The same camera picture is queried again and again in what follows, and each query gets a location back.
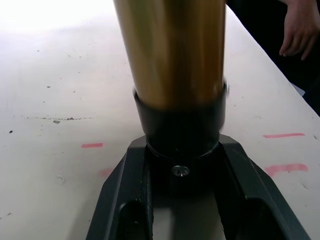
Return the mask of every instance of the screw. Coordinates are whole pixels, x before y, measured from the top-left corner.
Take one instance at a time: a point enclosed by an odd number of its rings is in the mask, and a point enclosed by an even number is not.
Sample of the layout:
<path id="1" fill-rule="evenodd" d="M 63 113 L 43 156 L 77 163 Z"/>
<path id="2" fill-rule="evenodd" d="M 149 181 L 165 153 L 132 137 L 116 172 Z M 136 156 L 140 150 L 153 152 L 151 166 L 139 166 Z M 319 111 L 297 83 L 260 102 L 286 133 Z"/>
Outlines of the screw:
<path id="1" fill-rule="evenodd" d="M 171 168 L 171 172 L 177 177 L 185 177 L 189 175 L 190 170 L 186 166 L 174 166 Z"/>

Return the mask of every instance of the red tape mark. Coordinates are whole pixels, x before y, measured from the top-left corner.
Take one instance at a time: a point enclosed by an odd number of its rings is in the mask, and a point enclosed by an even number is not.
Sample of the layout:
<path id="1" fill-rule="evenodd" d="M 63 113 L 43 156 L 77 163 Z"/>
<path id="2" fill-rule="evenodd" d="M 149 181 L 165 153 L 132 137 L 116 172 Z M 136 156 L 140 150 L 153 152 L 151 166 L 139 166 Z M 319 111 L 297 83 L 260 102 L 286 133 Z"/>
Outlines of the red tape mark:
<path id="1" fill-rule="evenodd" d="M 266 139 L 278 139 L 287 137 L 304 136 L 304 133 L 287 133 L 287 134 L 275 134 L 275 135 L 263 135 Z"/>
<path id="2" fill-rule="evenodd" d="M 290 172 L 290 171 L 308 172 L 308 167 L 302 163 L 293 163 L 293 164 L 287 164 L 287 165 L 269 166 L 269 167 L 265 167 L 264 170 L 270 177 L 273 177 L 278 172 Z"/>
<path id="3" fill-rule="evenodd" d="M 110 174 L 112 173 L 113 170 L 114 170 L 114 168 L 105 168 L 105 169 L 99 171 L 98 175 L 100 177 L 103 177 L 103 178 L 107 179 L 110 176 Z"/>
<path id="4" fill-rule="evenodd" d="M 101 148 L 103 146 L 103 143 L 87 143 L 82 144 L 83 149 L 89 149 L 89 148 Z"/>

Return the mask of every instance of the metal cylinder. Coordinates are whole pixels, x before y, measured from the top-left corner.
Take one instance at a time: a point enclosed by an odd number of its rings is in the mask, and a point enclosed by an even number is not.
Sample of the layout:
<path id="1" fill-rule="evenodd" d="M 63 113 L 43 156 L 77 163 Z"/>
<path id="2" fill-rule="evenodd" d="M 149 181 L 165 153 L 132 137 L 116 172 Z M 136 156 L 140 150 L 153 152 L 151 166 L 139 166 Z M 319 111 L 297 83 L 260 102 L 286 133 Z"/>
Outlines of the metal cylinder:
<path id="1" fill-rule="evenodd" d="M 223 94 L 224 0 L 114 0 L 137 95 L 158 110 Z"/>

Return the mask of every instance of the white tabletop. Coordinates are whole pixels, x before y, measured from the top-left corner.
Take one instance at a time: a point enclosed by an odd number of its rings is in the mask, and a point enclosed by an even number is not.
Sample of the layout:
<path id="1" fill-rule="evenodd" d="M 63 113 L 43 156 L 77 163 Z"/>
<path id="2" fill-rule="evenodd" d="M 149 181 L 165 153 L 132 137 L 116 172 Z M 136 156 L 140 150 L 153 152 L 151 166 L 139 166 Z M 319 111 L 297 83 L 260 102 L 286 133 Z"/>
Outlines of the white tabletop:
<path id="1" fill-rule="evenodd" d="M 224 75 L 222 133 L 272 176 L 319 239 L 320 118 L 230 9 Z M 0 83 L 0 239 L 85 239 L 104 181 L 143 135 L 113 2 L 2 3 Z M 300 135 L 265 136 L 280 134 Z M 168 235 L 157 231 L 170 228 L 168 214 L 157 213 L 154 239 Z"/>

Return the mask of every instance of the black bracket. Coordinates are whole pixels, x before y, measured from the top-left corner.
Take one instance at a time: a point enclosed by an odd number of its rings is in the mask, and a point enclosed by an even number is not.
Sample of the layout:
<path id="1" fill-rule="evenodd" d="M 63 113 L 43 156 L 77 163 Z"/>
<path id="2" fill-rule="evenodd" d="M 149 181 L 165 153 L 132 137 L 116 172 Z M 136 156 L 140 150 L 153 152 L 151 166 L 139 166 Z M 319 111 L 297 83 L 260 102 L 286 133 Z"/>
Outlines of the black bracket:
<path id="1" fill-rule="evenodd" d="M 213 153 L 194 164 L 201 169 L 186 162 L 187 176 L 172 173 L 176 164 L 154 156 L 145 136 L 134 140 L 102 187 L 86 240 L 152 240 L 159 186 L 213 191 L 226 240 L 310 240 L 273 180 L 232 138 L 221 134 Z"/>

